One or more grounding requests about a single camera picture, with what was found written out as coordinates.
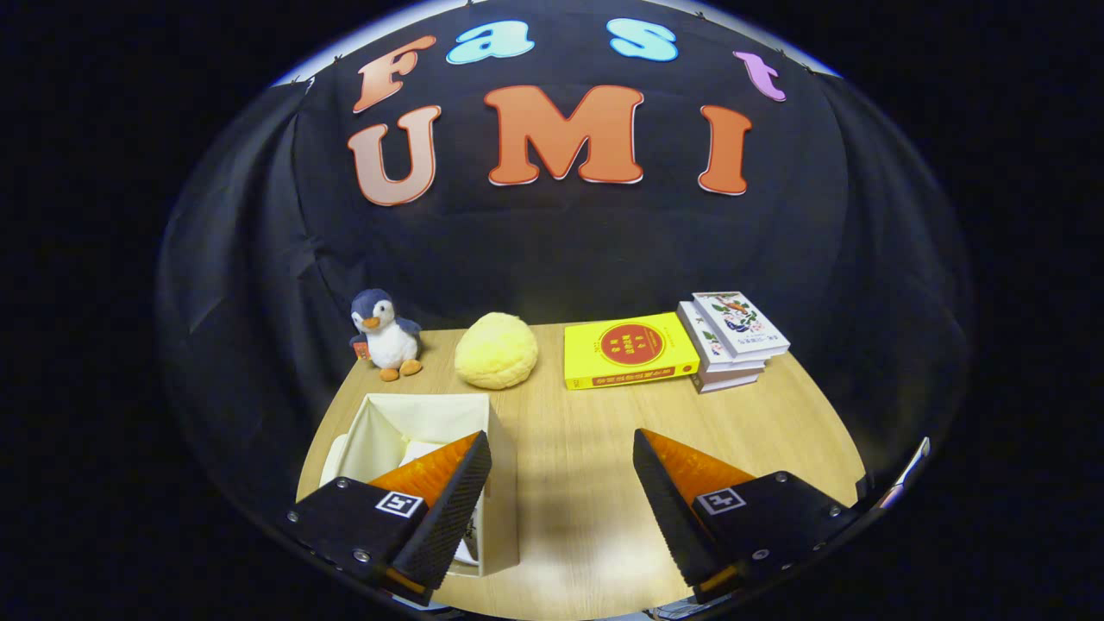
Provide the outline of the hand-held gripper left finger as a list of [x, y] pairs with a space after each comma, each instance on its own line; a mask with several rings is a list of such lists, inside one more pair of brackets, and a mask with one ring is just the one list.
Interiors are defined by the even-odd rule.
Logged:
[[335, 477], [284, 511], [283, 531], [355, 581], [425, 606], [490, 471], [492, 450], [477, 431], [368, 483]]

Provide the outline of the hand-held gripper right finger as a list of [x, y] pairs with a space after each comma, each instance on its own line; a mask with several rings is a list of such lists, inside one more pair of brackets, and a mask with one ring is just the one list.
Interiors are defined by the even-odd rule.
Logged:
[[795, 573], [859, 518], [788, 471], [753, 476], [651, 430], [635, 430], [631, 464], [675, 566], [702, 604]]

